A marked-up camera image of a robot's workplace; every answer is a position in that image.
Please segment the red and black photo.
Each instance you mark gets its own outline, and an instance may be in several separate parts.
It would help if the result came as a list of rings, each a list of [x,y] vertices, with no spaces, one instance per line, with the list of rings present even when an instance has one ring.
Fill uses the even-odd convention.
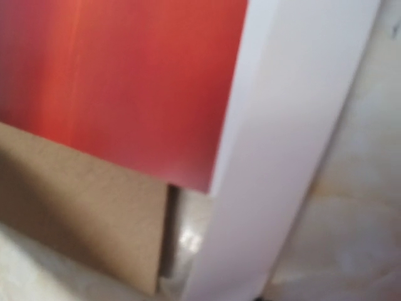
[[[246,1],[2,1],[1,121],[207,192]]]

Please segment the white photo mat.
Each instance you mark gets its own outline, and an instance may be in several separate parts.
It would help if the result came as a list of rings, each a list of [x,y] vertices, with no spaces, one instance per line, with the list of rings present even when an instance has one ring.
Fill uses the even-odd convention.
[[[379,1],[249,1],[183,300],[252,300],[286,241],[368,41]]]

